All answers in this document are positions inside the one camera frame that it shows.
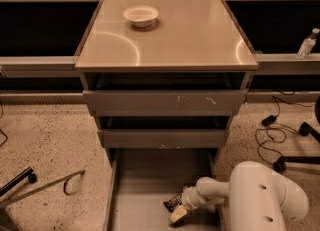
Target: clear plastic bottle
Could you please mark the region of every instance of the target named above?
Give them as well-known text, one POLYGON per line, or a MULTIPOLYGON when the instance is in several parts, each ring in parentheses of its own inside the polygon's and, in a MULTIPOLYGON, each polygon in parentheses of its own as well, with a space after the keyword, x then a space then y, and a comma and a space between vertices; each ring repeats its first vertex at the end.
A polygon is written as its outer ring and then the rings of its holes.
POLYGON ((316 45, 317 42, 317 35, 320 32, 318 28, 314 28, 312 33, 304 39, 299 52, 297 53, 298 59, 304 59, 305 56, 309 55, 312 51, 313 47, 316 45))

